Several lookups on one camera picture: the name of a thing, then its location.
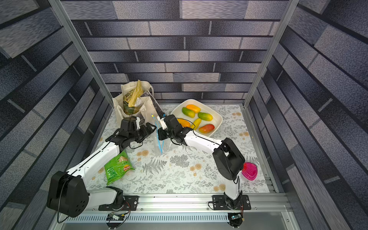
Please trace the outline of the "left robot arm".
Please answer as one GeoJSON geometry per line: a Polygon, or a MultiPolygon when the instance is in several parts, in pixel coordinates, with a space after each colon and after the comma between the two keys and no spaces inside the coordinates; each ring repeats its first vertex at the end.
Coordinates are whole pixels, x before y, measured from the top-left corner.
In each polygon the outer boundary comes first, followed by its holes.
{"type": "Polygon", "coordinates": [[[85,209],[107,206],[119,210],[125,205],[123,191],[115,187],[87,190],[92,177],[110,160],[122,153],[132,142],[142,144],[156,130],[150,123],[139,125],[136,117],[125,118],[98,150],[65,172],[56,172],[50,181],[47,207],[69,217],[76,217],[85,209]]]}

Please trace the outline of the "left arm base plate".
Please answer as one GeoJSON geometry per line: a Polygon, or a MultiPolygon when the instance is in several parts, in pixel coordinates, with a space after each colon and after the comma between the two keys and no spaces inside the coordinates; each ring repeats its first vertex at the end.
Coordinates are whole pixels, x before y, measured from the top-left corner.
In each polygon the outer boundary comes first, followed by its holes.
{"type": "Polygon", "coordinates": [[[100,205],[99,211],[136,211],[139,196],[137,195],[118,195],[113,203],[100,205]]]}

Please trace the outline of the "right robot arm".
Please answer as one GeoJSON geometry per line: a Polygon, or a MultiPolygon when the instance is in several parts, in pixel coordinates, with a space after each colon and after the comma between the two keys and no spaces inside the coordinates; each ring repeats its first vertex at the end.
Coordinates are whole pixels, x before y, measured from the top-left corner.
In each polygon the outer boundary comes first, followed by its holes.
{"type": "Polygon", "coordinates": [[[174,115],[160,119],[162,127],[158,129],[160,140],[170,139],[174,144],[194,147],[212,154],[218,172],[226,179],[224,196],[230,201],[239,202],[239,174],[243,169],[245,158],[233,140],[225,138],[216,140],[196,133],[190,127],[182,127],[174,115]]]}

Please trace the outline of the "yellow mango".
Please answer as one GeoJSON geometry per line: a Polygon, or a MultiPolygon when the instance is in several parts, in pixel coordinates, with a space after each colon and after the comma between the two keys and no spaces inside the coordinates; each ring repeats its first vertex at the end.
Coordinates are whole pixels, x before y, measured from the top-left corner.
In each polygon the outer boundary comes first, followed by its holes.
{"type": "Polygon", "coordinates": [[[199,128],[199,125],[201,124],[201,122],[202,122],[202,119],[197,118],[197,119],[193,122],[193,124],[192,124],[191,128],[192,128],[193,130],[197,130],[197,129],[199,128]]]}

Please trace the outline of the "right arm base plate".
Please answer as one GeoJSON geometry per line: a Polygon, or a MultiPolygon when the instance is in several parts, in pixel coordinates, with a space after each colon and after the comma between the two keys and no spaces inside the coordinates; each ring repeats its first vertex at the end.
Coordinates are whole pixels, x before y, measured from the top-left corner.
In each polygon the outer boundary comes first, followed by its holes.
{"type": "Polygon", "coordinates": [[[247,195],[239,195],[235,200],[225,194],[212,196],[213,210],[251,210],[251,203],[247,195]]]}

